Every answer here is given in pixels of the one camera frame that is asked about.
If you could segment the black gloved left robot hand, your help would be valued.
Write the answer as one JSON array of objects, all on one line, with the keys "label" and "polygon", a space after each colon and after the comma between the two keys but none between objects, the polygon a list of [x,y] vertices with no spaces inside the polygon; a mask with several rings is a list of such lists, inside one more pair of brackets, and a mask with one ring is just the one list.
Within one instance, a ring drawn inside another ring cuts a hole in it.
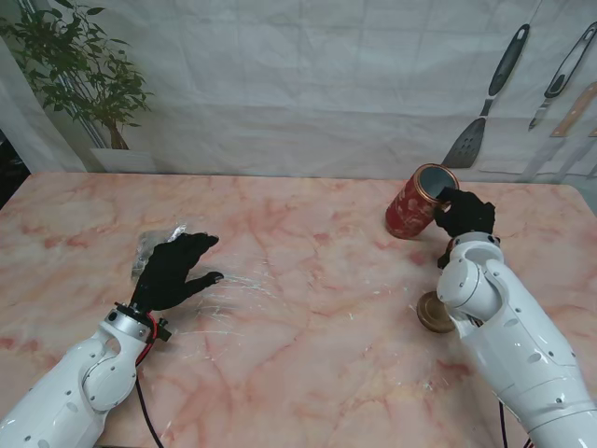
[{"label": "black gloved left robot hand", "polygon": [[215,285],[224,275],[209,272],[188,280],[188,274],[219,238],[204,232],[181,233],[171,242],[156,245],[136,283],[130,302],[142,314],[174,308]]}]

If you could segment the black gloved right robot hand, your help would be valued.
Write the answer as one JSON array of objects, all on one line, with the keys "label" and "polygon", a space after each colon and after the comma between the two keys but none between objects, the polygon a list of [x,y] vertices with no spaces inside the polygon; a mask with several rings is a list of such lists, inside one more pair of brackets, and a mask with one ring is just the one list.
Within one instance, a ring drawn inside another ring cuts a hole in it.
[{"label": "black gloved right robot hand", "polygon": [[434,220],[451,238],[473,231],[493,233],[495,206],[492,203],[484,203],[473,192],[449,187],[445,187],[437,198],[448,208],[437,208]]}]

